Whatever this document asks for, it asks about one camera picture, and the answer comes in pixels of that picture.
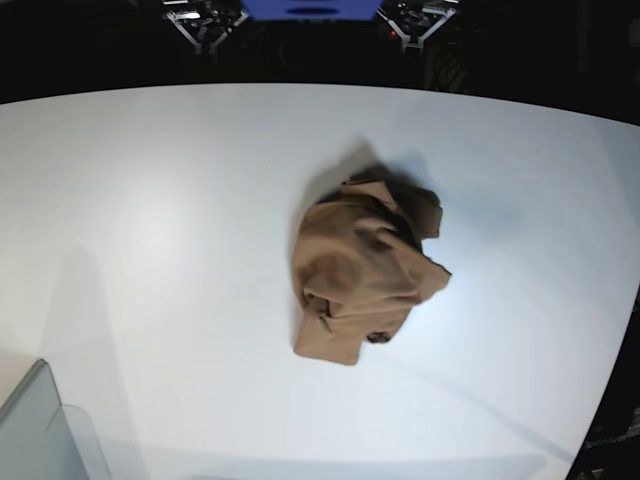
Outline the brown t-shirt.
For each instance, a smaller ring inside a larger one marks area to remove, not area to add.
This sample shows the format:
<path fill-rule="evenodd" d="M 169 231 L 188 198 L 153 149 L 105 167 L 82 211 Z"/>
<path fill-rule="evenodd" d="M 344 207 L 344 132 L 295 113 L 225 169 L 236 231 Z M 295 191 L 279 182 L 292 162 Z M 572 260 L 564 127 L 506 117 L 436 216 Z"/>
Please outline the brown t-shirt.
<path fill-rule="evenodd" d="M 385 344 L 450 272 L 425 255 L 439 235 L 438 196 L 386 169 L 355 175 L 304 214 L 291 254 L 302 309 L 296 355 L 353 366 L 363 344 Z"/>

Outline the blue bin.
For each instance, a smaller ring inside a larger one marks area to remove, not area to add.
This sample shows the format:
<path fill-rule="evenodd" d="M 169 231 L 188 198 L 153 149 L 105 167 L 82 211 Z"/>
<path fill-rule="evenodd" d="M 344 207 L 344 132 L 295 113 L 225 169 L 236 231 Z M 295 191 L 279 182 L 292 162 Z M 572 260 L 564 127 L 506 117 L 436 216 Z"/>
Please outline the blue bin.
<path fill-rule="evenodd" d="M 244 0 L 244 10 L 261 21 L 371 20 L 382 0 Z"/>

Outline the grey plastic tray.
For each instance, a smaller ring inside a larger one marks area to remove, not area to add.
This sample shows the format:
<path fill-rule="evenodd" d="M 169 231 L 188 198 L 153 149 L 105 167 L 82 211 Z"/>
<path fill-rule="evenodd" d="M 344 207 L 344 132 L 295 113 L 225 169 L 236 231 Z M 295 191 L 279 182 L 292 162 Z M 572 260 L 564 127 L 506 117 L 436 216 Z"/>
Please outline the grey plastic tray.
<path fill-rule="evenodd" d="M 1 407 L 1 478 L 112 477 L 89 415 L 61 401 L 49 364 L 37 361 Z"/>

